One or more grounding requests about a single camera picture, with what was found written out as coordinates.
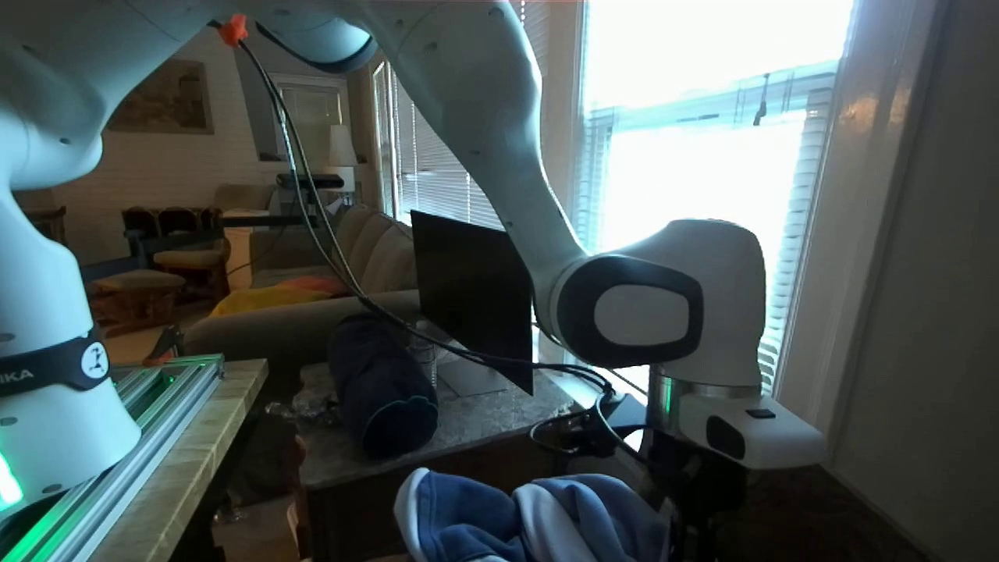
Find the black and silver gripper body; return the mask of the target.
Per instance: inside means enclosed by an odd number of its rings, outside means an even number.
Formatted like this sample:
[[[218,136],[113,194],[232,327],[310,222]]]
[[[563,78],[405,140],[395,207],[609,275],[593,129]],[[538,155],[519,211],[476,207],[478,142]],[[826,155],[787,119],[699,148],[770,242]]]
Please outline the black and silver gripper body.
[[[682,562],[719,562],[719,527],[746,499],[746,468],[662,430],[642,437],[642,458],[673,505]]]

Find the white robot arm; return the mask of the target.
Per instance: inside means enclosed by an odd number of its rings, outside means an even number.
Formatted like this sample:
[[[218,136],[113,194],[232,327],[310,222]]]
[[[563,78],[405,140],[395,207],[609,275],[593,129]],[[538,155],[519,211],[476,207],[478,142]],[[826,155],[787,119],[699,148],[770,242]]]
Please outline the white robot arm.
[[[109,365],[87,365],[103,340],[77,258],[14,194],[93,171],[124,97],[238,10],[315,66],[380,48],[529,264],[539,327],[591,365],[666,365],[683,383],[653,428],[743,468],[822,458],[822,434],[761,392],[765,255],[749,227],[673,218],[611,254],[581,245],[548,186],[539,70],[509,0],[4,0],[5,521],[124,468],[142,444]]]

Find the aluminium rail robot base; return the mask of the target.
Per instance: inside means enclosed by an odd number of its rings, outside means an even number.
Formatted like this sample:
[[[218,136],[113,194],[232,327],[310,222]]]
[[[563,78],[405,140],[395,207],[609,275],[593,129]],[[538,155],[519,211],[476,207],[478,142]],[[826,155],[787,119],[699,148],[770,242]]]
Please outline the aluminium rail robot base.
[[[266,359],[184,355],[93,389],[0,407],[0,562],[171,562],[213,553],[199,519],[270,377]]]

